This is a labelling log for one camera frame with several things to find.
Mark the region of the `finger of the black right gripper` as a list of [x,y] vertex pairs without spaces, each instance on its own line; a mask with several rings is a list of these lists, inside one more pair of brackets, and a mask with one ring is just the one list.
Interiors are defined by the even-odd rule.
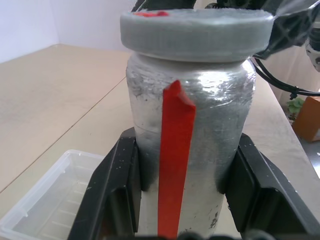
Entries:
[[193,9],[197,0],[137,0],[131,12]]
[[309,42],[318,50],[318,0],[262,0],[261,9],[274,16],[268,47],[257,53],[265,60],[293,46]]

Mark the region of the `clear plastic box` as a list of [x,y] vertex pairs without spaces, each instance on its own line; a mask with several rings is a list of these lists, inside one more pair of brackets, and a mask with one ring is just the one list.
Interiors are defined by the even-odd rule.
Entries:
[[91,176],[103,159],[66,151],[0,219],[0,239],[67,240]]

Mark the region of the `small green plant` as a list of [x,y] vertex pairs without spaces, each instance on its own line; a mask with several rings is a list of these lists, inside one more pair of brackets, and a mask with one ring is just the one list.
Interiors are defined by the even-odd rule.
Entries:
[[288,119],[291,121],[295,121],[301,108],[303,107],[304,100],[300,97],[297,97],[293,100],[289,100],[286,103],[287,110],[288,110]]

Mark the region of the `grey jar lid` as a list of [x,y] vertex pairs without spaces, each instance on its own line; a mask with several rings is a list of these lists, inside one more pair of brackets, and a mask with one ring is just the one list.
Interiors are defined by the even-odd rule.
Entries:
[[273,15],[263,10],[127,12],[120,16],[120,38],[126,48],[153,58],[228,63],[265,50],[273,23]]

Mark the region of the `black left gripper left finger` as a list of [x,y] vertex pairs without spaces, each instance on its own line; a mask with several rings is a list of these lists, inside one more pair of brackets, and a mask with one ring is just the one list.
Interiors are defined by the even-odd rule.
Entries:
[[94,170],[67,240],[133,239],[141,197],[138,147],[129,128]]

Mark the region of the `silver jar with red tape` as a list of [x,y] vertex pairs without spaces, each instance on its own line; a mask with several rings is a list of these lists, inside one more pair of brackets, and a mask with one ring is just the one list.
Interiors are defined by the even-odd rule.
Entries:
[[139,235],[158,232],[159,154],[163,90],[180,81],[196,106],[178,232],[212,235],[223,187],[255,91],[249,60],[179,62],[133,54],[126,81],[139,149],[142,199]]

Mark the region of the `orange box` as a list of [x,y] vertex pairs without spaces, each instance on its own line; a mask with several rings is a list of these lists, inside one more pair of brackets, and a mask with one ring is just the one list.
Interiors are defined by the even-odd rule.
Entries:
[[320,141],[320,96],[305,99],[292,128],[309,143]]

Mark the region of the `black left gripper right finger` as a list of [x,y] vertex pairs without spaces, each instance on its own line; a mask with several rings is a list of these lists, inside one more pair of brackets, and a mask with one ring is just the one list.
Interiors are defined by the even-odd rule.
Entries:
[[246,240],[261,231],[274,240],[320,240],[320,222],[285,174],[242,134],[230,163],[218,165],[217,190],[224,194],[235,227]]

